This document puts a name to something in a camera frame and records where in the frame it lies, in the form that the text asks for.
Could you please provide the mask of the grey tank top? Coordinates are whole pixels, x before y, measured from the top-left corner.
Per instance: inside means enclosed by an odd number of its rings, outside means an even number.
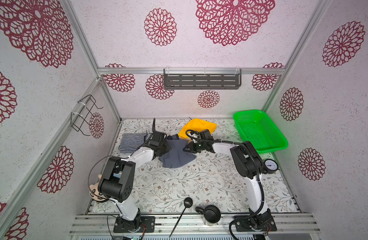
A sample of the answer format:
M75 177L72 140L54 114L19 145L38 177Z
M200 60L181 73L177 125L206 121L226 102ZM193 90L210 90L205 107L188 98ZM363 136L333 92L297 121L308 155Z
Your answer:
M181 168L197 158L195 154L183 150L188 145L188 140L181 139L178 135L168 136L166 139L171 150L158 157L163 168Z

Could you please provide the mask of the blue white striped tank top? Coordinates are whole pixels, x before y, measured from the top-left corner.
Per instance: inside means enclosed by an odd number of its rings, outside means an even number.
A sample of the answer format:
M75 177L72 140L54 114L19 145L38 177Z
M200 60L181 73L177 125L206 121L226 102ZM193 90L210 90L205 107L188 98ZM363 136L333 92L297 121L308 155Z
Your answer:
M125 133L121 138L118 150L120 153L132 153L144 144L147 137L147 133Z

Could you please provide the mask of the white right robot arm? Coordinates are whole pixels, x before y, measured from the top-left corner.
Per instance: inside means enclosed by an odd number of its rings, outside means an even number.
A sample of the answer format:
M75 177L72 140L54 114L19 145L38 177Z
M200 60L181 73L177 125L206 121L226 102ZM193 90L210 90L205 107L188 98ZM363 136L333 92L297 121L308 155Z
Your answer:
M209 130L187 130L186 136L192 140L190 144L193 147L190 149L195 153L208 151L232 157L237 172L246 180L251 215L260 215L267 211L262 185L264 162L251 142L215 140Z

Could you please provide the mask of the black ladle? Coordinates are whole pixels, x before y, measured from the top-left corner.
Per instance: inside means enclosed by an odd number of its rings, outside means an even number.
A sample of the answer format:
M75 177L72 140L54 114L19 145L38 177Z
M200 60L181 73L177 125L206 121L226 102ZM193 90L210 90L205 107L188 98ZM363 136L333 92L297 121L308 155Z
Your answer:
M173 229L172 229L172 231L169 235L169 238L171 238L171 236L173 235L173 233L174 233L175 229L177 228L177 226L178 226L183 214L185 213L185 211L193 206L193 199L190 198L190 197L185 198L184 201L183 201L183 205L184 205L185 208L181 212L180 216L178 217L177 222L176 222L175 226L173 227Z

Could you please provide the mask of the green plastic basket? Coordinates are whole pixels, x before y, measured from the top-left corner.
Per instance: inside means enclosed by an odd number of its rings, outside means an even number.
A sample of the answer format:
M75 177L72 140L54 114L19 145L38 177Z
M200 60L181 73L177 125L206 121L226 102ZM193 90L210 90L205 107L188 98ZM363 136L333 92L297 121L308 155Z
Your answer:
M289 145L283 133L263 111L237 112L233 119L241 139L251 142L259 154L285 150Z

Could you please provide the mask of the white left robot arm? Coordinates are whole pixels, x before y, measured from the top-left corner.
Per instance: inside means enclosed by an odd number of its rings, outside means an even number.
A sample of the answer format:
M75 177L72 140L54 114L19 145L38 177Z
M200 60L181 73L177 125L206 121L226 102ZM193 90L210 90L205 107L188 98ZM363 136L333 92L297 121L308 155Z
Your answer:
M97 189L105 198L115 203L123 220L134 222L140 215L140 210L131 197L135 170L170 151L166 138L167 134L153 131L146 142L129 157L111 157L107 161Z

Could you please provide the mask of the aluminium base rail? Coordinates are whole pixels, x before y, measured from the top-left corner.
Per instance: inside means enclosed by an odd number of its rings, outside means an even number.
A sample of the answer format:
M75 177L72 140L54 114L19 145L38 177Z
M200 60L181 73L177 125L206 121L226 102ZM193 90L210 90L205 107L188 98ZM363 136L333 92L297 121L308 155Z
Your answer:
M68 236L72 239L79 237L117 237L140 236L146 238L154 236L230 236L234 233L237 237L264 235L270 237L280 234L307 234L312 239L317 239L321 233L312 214L305 213L274 213L273 220L266 224L260 231L255 231L248 224L238 222L232 227L230 222L242 218L242 214L222 214L218 223L207 226L199 214L144 214L141 219L144 224L137 231L127 231L120 227L114 215L79 215L76 216Z

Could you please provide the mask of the yellow bucket hat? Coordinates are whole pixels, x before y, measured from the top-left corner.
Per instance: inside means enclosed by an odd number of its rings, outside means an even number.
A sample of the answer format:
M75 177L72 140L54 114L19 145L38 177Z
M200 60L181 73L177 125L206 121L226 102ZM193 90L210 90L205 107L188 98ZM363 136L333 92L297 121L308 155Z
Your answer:
M217 128L217 124L211 123L205 120L201 119L192 119L190 120L184 127L181 129L181 131L178 134L178 137L180 139L188 139L189 137L186 135L187 130L193 130L201 132L203 130L209 130L212 134Z

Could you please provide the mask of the plush doll toy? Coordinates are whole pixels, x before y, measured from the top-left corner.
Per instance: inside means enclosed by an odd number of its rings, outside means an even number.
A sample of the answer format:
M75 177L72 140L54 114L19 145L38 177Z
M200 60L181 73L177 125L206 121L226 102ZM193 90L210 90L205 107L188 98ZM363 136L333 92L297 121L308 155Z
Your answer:
M102 175L98 175L98 182L89 186L89 195L90 197L96 201L97 203L104 203L108 201L108 198L106 198L99 190L98 185L101 180Z

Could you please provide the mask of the black pressure gauge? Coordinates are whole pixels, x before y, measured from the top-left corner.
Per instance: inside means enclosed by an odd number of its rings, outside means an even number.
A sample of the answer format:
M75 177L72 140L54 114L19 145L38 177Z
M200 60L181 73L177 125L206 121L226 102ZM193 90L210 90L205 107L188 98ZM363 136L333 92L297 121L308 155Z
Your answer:
M266 159L263 163L263 174L275 174L279 170L279 166L276 161L272 159Z

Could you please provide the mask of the grey wall shelf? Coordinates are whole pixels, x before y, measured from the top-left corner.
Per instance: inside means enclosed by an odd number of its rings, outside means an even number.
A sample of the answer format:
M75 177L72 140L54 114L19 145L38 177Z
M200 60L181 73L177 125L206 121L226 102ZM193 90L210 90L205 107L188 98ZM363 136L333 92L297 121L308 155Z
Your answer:
M171 74L164 69L163 85L166 90L238 90L242 85L242 75Z

